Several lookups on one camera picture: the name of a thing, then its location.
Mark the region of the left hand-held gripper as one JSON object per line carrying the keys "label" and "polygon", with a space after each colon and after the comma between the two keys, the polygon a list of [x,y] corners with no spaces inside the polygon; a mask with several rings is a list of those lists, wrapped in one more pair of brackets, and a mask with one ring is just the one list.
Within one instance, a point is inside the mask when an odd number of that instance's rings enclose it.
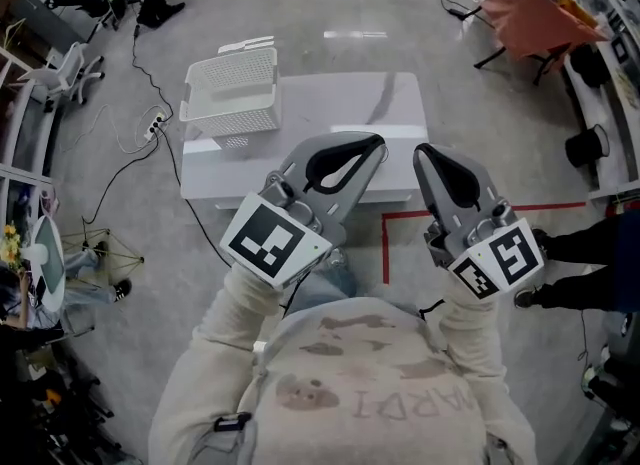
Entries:
{"label": "left hand-held gripper", "polygon": [[343,244],[342,222],[385,155],[382,136],[339,131],[299,143],[281,171],[246,195],[223,234],[231,259],[274,289],[301,279]]}

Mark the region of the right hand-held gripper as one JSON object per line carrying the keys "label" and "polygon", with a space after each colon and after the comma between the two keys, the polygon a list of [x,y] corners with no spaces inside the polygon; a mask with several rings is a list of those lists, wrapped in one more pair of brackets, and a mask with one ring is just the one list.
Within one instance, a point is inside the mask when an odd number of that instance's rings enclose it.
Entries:
{"label": "right hand-held gripper", "polygon": [[[435,265],[459,285],[450,298],[493,301],[530,285],[543,268],[532,229],[505,199],[485,208],[495,199],[486,168],[428,143],[415,148],[413,167],[425,206],[437,220],[425,234],[427,247]],[[470,220],[473,209],[482,211]],[[447,232],[444,224],[454,229]]]}

